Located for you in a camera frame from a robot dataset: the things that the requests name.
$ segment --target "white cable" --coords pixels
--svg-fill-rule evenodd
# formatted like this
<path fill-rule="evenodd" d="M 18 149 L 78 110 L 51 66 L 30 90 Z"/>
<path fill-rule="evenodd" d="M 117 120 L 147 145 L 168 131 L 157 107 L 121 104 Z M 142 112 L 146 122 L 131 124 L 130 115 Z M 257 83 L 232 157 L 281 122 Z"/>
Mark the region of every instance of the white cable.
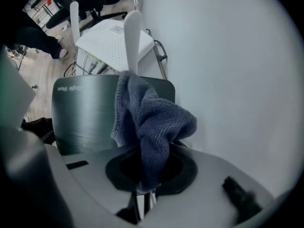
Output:
<path fill-rule="evenodd" d="M 69 36 L 68 33 L 67 33 L 67 30 L 65 29 L 64 31 L 65 31 L 65 33 L 67 34 L 68 39 L 70 40 L 70 43 L 71 43 L 71 46 L 72 46 L 74 52 L 77 54 L 77 52 L 76 52 L 76 50 L 75 50 L 75 47 L 74 47 L 73 44 L 72 44 L 71 38 L 70 38 L 70 36 Z"/>
<path fill-rule="evenodd" d="M 75 69 L 72 69 L 72 71 L 68 74 L 67 77 L 70 77 L 74 73 Z"/>
<path fill-rule="evenodd" d="M 82 64 L 82 68 L 83 68 L 83 70 L 82 70 L 82 75 L 85 75 L 86 60 L 87 60 L 88 56 L 89 56 L 89 54 L 86 54 L 85 59 L 84 59 L 84 62 L 83 62 L 83 64 Z"/>
<path fill-rule="evenodd" d="M 92 72 L 93 72 L 93 70 L 96 68 L 97 64 L 98 64 L 98 60 L 95 59 L 95 60 L 91 63 L 91 66 L 90 66 L 90 68 L 89 68 L 89 70 L 88 70 L 88 74 L 92 74 Z"/>
<path fill-rule="evenodd" d="M 82 71 L 85 71 L 86 73 L 88 73 L 88 71 L 86 71 L 83 67 L 79 66 L 77 63 L 75 63 L 75 65 L 76 65 L 77 67 L 79 67 Z"/>
<path fill-rule="evenodd" d="M 155 206 L 155 200 L 154 200 L 154 196 L 152 193 L 150 195 L 150 200 L 152 201 L 152 208 L 153 208 Z"/>

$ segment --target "black pants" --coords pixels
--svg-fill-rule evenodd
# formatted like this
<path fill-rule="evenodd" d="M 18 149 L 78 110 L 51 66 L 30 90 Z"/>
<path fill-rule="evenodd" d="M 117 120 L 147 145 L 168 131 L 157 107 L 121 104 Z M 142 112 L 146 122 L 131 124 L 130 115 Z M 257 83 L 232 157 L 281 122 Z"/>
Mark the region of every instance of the black pants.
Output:
<path fill-rule="evenodd" d="M 52 118 L 43 117 L 29 123 L 23 120 L 21 128 L 34 133 L 40 139 L 48 135 L 44 143 L 52 144 L 55 141 L 54 133 L 48 134 L 53 131 Z"/>
<path fill-rule="evenodd" d="M 59 58 L 62 47 L 56 38 L 44 33 L 27 13 L 21 11 L 16 16 L 18 16 L 18 22 L 15 29 L 7 35 L 5 40 L 8 48 L 11 48 L 12 44 L 19 44 L 49 53 L 54 59 Z"/>

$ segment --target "gray plastic surface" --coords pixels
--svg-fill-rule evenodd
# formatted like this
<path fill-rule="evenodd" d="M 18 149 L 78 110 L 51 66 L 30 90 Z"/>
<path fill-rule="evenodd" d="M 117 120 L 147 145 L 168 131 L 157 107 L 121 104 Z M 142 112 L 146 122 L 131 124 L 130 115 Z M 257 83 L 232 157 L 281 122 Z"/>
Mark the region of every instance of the gray plastic surface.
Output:
<path fill-rule="evenodd" d="M 105 166 L 113 157 L 128 151 L 117 148 L 90 154 L 64 156 L 65 163 L 85 160 L 89 164 L 70 171 L 79 185 L 100 205 L 112 213 L 128 204 L 130 193 L 116 190 L 105 174 Z M 235 178 L 245 190 L 256 194 L 258 203 L 265 207 L 273 197 L 259 183 L 244 172 L 216 156 L 184 147 L 177 150 L 190 156 L 198 166 L 195 181 L 181 194 L 160 196 L 156 206 L 139 224 L 141 227 L 193 227 L 226 228 L 234 225 L 236 210 L 223 192 L 222 183 L 227 176 Z"/>
<path fill-rule="evenodd" d="M 245 190 L 254 191 L 262 207 L 273 201 L 263 186 L 228 161 L 186 148 L 180 148 L 180 151 L 196 162 L 196 179 L 179 195 L 160 196 L 156 206 L 140 223 L 141 227 L 179 228 L 190 224 L 192 227 L 233 227 L 237 212 L 221 186 L 227 176 L 235 178 Z"/>
<path fill-rule="evenodd" d="M 73 179 L 55 146 L 46 144 L 45 148 L 55 182 L 69 207 L 76 228 L 134 227 L 110 214 Z"/>

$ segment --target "white router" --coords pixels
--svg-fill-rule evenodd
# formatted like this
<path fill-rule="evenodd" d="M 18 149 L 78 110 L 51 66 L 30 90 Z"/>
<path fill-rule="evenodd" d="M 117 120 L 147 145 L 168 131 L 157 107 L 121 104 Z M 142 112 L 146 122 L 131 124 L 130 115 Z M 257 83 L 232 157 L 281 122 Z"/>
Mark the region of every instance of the white router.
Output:
<path fill-rule="evenodd" d="M 78 6 L 76 4 L 74 4 L 74 6 L 75 8 L 72 9 L 73 5 L 71 4 L 71 14 L 74 10 L 77 15 L 75 16 L 74 14 L 73 17 L 78 18 Z M 133 24 L 133 26 L 141 28 L 141 19 L 137 20 L 137 22 L 139 24 Z M 75 45 L 117 71 L 130 70 L 125 46 L 126 35 L 124 34 L 124 27 L 125 24 L 123 21 L 105 19 L 96 24 L 94 27 L 90 28 L 88 32 L 77 39 Z M 132 35 L 127 35 L 127 39 L 132 41 Z M 153 38 L 140 30 L 137 62 L 140 61 L 143 56 L 145 56 L 153 48 L 153 46 Z"/>

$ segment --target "white antenna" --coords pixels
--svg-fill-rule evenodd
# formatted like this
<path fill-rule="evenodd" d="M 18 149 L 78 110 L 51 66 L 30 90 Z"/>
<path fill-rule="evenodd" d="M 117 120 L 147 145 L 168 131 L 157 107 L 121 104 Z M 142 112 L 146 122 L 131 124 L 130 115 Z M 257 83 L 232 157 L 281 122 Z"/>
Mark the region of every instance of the white antenna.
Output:
<path fill-rule="evenodd" d="M 78 2 L 74 1 L 70 5 L 70 18 L 71 18 L 71 26 L 72 26 L 72 35 L 74 44 L 80 38 L 80 30 L 79 30 L 79 17 L 78 17 Z"/>
<path fill-rule="evenodd" d="M 138 51 L 143 20 L 142 16 L 140 11 L 134 10 L 125 17 L 123 25 L 128 68 L 135 74 L 137 74 L 138 69 Z"/>

